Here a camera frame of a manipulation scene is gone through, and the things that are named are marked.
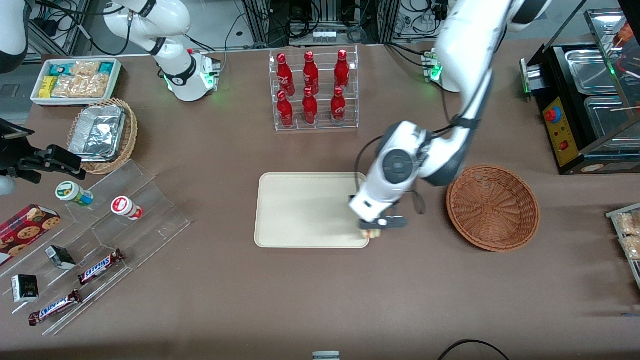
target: coca-cola bottle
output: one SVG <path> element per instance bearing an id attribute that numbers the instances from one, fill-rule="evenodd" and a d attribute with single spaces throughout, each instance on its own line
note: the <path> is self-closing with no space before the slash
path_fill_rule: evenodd
<path id="1" fill-rule="evenodd" d="M 333 99 L 331 99 L 331 122 L 333 125 L 342 125 L 344 123 L 344 107 L 346 101 L 342 96 L 342 87 L 336 86 L 333 90 Z"/>
<path id="2" fill-rule="evenodd" d="M 338 51 L 338 62 L 335 64 L 335 86 L 341 86 L 343 91 L 349 87 L 349 63 L 347 63 L 347 51 Z"/>
<path id="3" fill-rule="evenodd" d="M 318 66 L 314 61 L 314 54 L 311 51 L 305 52 L 305 68 L 302 70 L 305 77 L 305 86 L 310 86 L 314 95 L 320 91 L 320 80 Z"/>
<path id="4" fill-rule="evenodd" d="M 311 86 L 305 88 L 305 98 L 302 99 L 302 107 L 305 109 L 305 122 L 309 125 L 315 124 L 318 114 L 318 102 L 314 97 Z"/>
<path id="5" fill-rule="evenodd" d="M 278 82 L 280 83 L 280 89 L 284 90 L 288 96 L 293 96 L 296 93 L 296 87 L 293 85 L 293 73 L 289 64 L 287 64 L 287 57 L 285 54 L 280 53 L 276 56 L 278 61 Z"/>
<path id="6" fill-rule="evenodd" d="M 276 106 L 278 108 L 278 116 L 280 117 L 280 122 L 284 127 L 292 127 L 293 126 L 293 107 L 289 100 L 287 100 L 287 94 L 283 90 L 278 91 L 278 104 Z"/>

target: white cup with green label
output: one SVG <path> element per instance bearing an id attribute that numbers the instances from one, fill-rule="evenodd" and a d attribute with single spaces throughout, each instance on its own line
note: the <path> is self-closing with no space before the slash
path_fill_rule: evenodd
<path id="1" fill-rule="evenodd" d="M 75 202 L 82 207 L 89 206 L 93 202 L 93 194 L 73 181 L 60 183 L 56 188 L 56 196 L 62 201 Z"/>

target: red button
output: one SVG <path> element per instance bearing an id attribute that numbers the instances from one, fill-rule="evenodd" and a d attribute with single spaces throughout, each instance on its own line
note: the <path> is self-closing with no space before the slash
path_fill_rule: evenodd
<path id="1" fill-rule="evenodd" d="M 557 113 L 553 109 L 547 110 L 547 112 L 545 112 L 546 121 L 552 122 L 553 120 L 556 119 L 556 116 L 557 116 Z"/>

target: acrylic bottle rack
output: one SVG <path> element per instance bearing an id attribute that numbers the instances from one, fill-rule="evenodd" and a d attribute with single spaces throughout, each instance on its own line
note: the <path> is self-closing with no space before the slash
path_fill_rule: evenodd
<path id="1" fill-rule="evenodd" d="M 17 274 L 35 275 L 40 296 L 35 302 L 15 304 L 13 314 L 24 317 L 28 325 L 29 314 L 66 297 L 79 289 L 83 302 L 70 310 L 52 315 L 33 327 L 42 335 L 57 334 L 73 319 L 103 296 L 109 289 L 151 258 L 160 248 L 184 230 L 190 221 L 169 201 L 153 182 L 154 176 L 129 160 L 118 170 L 100 180 L 89 190 L 93 202 L 82 208 L 68 203 L 70 213 L 61 214 L 63 229 L 43 243 L 9 270 L 0 275 L 4 297 L 12 298 L 11 277 Z M 111 201 L 125 195 L 145 211 L 137 221 L 111 212 Z M 77 266 L 61 270 L 53 266 L 45 249 L 50 245 L 66 248 Z M 100 277 L 80 286 L 77 276 L 120 249 L 125 259 L 112 266 Z"/>
<path id="2" fill-rule="evenodd" d="M 342 125 L 334 125 L 331 119 L 331 99 L 333 98 L 333 89 L 335 88 L 335 78 L 333 70 L 338 61 L 338 50 L 347 51 L 347 62 L 349 63 L 349 87 L 344 92 L 346 106 L 344 109 L 344 123 Z M 303 90 L 305 82 L 302 70 L 305 67 L 305 51 L 309 49 L 286 49 L 269 52 L 269 77 L 271 79 L 271 102 L 273 103 L 273 119 L 277 131 L 286 130 L 314 130 L 314 129 L 344 129 L 349 127 L 358 127 L 360 123 L 360 112 L 358 107 L 359 91 L 358 91 L 358 48 L 356 46 L 342 47 L 315 47 L 314 59 L 319 70 L 320 91 L 316 95 L 318 103 L 317 120 L 314 125 L 305 122 L 304 110 L 302 108 L 302 100 L 304 99 Z M 278 82 L 278 63 L 275 57 L 279 53 L 284 53 L 287 57 L 287 63 L 293 72 L 293 83 L 296 93 L 288 97 L 289 102 L 293 106 L 293 126 L 284 127 L 278 116 L 278 99 L 276 94 L 280 90 Z"/>

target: snickers bar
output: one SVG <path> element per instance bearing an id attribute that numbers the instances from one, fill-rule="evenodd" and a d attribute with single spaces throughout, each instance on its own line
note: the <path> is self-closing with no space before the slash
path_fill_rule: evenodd
<path id="1" fill-rule="evenodd" d="M 120 252 L 120 249 L 116 249 L 115 252 L 112 252 L 104 258 L 101 262 L 97 263 L 94 267 L 85 271 L 84 274 L 78 275 L 78 279 L 80 279 L 80 285 L 85 285 L 96 277 L 102 275 L 108 268 L 112 267 L 118 261 L 124 259 L 124 255 Z"/>
<path id="2" fill-rule="evenodd" d="M 78 290 L 74 290 L 66 297 L 63 297 L 62 299 L 54 302 L 44 309 L 29 315 L 29 326 L 36 326 L 51 315 L 61 313 L 72 304 L 80 304 L 81 302 L 82 297 L 80 296 L 80 293 L 78 292 Z"/>

